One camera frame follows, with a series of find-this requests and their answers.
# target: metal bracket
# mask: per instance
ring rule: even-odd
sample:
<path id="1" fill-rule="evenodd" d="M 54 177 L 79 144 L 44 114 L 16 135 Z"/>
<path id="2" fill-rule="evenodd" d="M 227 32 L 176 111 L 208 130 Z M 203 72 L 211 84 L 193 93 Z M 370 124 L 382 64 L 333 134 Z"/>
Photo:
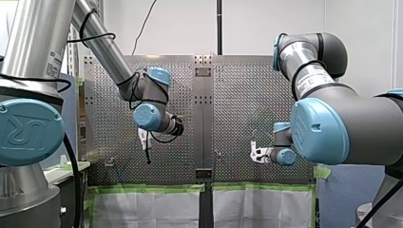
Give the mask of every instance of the metal bracket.
<path id="1" fill-rule="evenodd" d="M 211 168 L 199 168 L 196 169 L 196 179 L 212 179 L 213 169 Z"/>
<path id="2" fill-rule="evenodd" d="M 196 77 L 211 77 L 211 67 L 196 67 Z"/>
<path id="3" fill-rule="evenodd" d="M 212 71 L 211 66 L 212 66 L 211 55 L 195 55 L 196 77 L 211 77 L 211 71 Z"/>

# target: white wall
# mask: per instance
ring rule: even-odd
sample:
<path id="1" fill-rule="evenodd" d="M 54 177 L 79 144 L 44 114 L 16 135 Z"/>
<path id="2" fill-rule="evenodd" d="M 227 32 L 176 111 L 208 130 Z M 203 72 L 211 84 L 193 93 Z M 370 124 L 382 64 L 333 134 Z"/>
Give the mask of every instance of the white wall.
<path id="1" fill-rule="evenodd" d="M 362 96 L 385 93 L 394 85 L 395 3 L 398 0 L 327 0 L 325 29 L 349 53 L 342 83 Z"/>
<path id="2" fill-rule="evenodd" d="M 117 34 L 124 54 L 153 0 L 105 0 L 106 27 Z M 136 54 L 217 53 L 216 0 L 160 0 Z M 281 32 L 324 30 L 324 0 L 224 0 L 223 54 L 270 55 Z"/>
<path id="3" fill-rule="evenodd" d="M 223 54 L 272 55 L 282 32 L 324 30 L 324 0 L 223 0 L 222 14 Z"/>
<path id="4" fill-rule="evenodd" d="M 12 22 L 18 2 L 0 1 L 0 55 L 6 53 L 6 47 L 11 33 Z"/>

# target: vertical metal post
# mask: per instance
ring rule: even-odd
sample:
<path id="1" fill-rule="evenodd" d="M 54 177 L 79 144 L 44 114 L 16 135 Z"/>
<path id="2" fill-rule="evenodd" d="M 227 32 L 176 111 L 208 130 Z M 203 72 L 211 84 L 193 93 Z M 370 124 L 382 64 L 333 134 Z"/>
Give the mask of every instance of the vertical metal post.
<path id="1" fill-rule="evenodd" d="M 217 38 L 217 54 L 222 55 L 222 0 L 217 0 Z"/>
<path id="2" fill-rule="evenodd" d="M 75 0 L 20 0 L 15 14 L 3 74 L 23 78 L 58 78 Z M 56 83 L 0 82 L 58 97 Z"/>

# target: blue joint cap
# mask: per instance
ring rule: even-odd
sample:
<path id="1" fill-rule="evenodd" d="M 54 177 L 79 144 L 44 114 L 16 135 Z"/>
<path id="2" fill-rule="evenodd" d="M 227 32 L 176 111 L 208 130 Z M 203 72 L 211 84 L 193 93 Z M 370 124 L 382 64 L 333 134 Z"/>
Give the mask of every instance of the blue joint cap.
<path id="1" fill-rule="evenodd" d="M 320 99 L 306 98 L 294 104 L 291 131 L 297 152 L 311 162 L 340 164 L 349 155 L 350 140 L 343 121 Z"/>
<path id="2" fill-rule="evenodd" d="M 160 67 L 149 67 L 147 69 L 147 74 L 152 79 L 159 83 L 170 85 L 171 84 L 171 73 L 168 70 Z"/>
<path id="3" fill-rule="evenodd" d="M 388 93 L 397 94 L 403 97 L 403 88 L 394 88 L 389 90 Z"/>
<path id="4" fill-rule="evenodd" d="M 133 113 L 134 123 L 146 131 L 155 131 L 160 127 L 161 114 L 153 104 L 140 104 Z"/>
<path id="5" fill-rule="evenodd" d="M 0 103 L 0 164 L 23 166 L 40 162 L 62 144 L 66 127 L 59 112 L 32 99 Z"/>
<path id="6" fill-rule="evenodd" d="M 275 123 L 275 126 L 273 127 L 273 132 L 276 133 L 279 131 L 283 131 L 290 127 L 291 127 L 290 123 Z"/>
<path id="7" fill-rule="evenodd" d="M 297 159 L 296 153 L 290 148 L 282 149 L 277 154 L 277 163 L 284 166 L 290 166 L 295 164 L 296 159 Z"/>

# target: white cloth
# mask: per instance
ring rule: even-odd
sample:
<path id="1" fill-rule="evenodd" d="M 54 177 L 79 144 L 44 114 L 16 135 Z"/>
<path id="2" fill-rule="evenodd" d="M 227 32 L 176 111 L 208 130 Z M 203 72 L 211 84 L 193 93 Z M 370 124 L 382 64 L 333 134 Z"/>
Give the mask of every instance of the white cloth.
<path id="1" fill-rule="evenodd" d="M 215 228 L 311 228 L 312 192 L 214 192 Z"/>
<path id="2" fill-rule="evenodd" d="M 94 199 L 94 228 L 199 228 L 199 193 L 102 194 Z"/>

